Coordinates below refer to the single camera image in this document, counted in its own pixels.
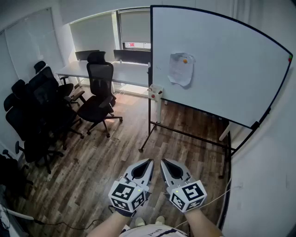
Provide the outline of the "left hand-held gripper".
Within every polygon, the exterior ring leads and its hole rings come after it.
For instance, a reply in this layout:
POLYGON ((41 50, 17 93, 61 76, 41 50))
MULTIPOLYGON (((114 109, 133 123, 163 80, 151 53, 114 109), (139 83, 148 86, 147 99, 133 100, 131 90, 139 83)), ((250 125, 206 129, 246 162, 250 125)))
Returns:
POLYGON ((112 206, 125 212, 135 212, 143 206, 150 196, 147 185, 152 179, 153 170, 152 159, 140 160, 128 166, 124 177, 114 181, 109 191, 108 197, 112 206))

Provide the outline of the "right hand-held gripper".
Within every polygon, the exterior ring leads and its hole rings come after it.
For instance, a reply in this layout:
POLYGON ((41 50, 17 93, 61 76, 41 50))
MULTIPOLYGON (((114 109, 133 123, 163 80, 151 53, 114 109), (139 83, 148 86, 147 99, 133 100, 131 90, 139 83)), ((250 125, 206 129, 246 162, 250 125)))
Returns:
POLYGON ((172 159, 160 161, 162 177, 167 185, 165 196, 182 213, 199 208, 207 197, 200 180, 191 177, 189 169, 172 159))

